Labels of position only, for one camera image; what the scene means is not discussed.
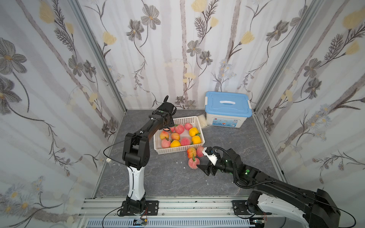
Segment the pink peach with leaf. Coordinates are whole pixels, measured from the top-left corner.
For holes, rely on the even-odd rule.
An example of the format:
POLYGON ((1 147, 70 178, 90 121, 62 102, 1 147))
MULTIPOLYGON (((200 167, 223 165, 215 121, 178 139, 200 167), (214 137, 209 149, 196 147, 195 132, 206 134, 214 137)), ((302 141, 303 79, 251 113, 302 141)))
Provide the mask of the pink peach with leaf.
POLYGON ((190 158, 189 161, 188 161, 188 166, 191 168, 191 169, 197 169, 197 165, 200 164, 200 160, 196 157, 194 158, 190 158))

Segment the pink peach row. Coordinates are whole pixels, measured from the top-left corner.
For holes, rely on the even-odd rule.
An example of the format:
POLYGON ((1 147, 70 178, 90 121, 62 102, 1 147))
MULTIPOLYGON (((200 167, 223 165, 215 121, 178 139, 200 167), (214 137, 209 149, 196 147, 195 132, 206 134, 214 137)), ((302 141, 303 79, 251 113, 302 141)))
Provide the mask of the pink peach row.
POLYGON ((196 148, 197 157, 199 157, 199 158, 204 157, 203 151, 204 151, 204 147, 203 146, 197 147, 196 148))

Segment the yellow peach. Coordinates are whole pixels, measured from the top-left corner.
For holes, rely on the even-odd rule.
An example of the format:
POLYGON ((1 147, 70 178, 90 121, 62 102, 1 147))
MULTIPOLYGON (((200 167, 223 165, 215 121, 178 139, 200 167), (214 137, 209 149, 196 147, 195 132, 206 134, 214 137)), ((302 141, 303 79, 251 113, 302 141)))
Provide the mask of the yellow peach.
POLYGON ((199 134, 200 134, 200 132, 196 127, 192 127, 189 129, 189 136, 194 137, 199 134))
POLYGON ((195 135, 192 137, 192 143, 193 144, 201 144, 202 143, 202 139, 200 138, 199 135, 195 135))

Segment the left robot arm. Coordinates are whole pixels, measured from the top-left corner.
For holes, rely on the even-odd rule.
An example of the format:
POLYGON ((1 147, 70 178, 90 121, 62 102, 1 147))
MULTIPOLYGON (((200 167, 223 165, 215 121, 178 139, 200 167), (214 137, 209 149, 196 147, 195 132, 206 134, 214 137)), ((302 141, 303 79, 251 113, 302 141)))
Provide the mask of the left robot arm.
POLYGON ((176 107, 164 101, 148 116, 148 121, 139 130, 125 136, 123 161, 129 175, 128 199, 142 201, 145 197, 144 168, 150 158, 150 140, 157 131, 175 125, 173 121, 175 113, 176 107))

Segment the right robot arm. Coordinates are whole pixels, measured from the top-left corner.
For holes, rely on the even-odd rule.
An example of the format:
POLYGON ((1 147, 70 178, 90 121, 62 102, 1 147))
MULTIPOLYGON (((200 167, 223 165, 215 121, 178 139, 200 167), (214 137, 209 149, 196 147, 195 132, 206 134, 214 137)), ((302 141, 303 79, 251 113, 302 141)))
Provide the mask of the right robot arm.
POLYGON ((198 168, 206 175, 230 173, 237 187, 252 190, 245 206, 249 213, 261 211, 281 215, 300 222, 307 228, 339 226, 341 212, 326 191, 305 190, 273 178, 244 164, 233 149, 205 147, 202 153, 209 162, 198 165, 198 168))

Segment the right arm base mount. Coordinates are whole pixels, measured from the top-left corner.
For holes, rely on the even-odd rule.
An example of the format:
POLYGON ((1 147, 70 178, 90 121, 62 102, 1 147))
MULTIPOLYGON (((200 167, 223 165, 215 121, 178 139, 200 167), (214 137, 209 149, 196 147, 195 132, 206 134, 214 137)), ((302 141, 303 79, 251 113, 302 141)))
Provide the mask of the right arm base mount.
POLYGON ((250 211, 246 204, 246 200, 232 200, 232 208, 234 214, 237 216, 252 216, 252 215, 264 215, 261 210, 250 211))

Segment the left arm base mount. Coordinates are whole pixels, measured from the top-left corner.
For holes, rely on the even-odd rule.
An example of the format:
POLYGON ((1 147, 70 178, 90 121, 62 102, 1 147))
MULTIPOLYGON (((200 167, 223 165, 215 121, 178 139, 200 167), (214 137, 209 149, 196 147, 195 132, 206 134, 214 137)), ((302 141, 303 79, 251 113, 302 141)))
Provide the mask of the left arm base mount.
POLYGON ((158 200, 125 200, 121 209, 118 210, 118 216, 157 216, 159 210, 158 200))

